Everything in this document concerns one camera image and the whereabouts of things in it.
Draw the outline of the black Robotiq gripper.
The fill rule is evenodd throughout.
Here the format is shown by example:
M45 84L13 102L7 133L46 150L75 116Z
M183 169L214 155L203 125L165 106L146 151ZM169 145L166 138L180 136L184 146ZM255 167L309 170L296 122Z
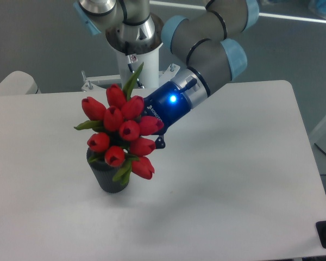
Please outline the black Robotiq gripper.
M142 116L153 116L164 124L162 129L154 133L159 135L155 140L156 149L166 147L163 134L192 109L192 105L184 95L185 91L192 88L192 83L193 80L180 89L176 83L169 81L144 98L145 108Z

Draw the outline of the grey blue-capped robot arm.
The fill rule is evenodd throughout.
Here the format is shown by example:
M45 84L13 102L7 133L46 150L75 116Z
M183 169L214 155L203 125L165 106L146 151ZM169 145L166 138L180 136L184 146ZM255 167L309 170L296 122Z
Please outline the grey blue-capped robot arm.
M247 67L233 36L253 26L257 1L206 1L194 20L151 13L149 1L76 1L74 8L91 34L104 34L117 55L120 81L152 88L143 114L164 123L156 146L164 148L167 128Z

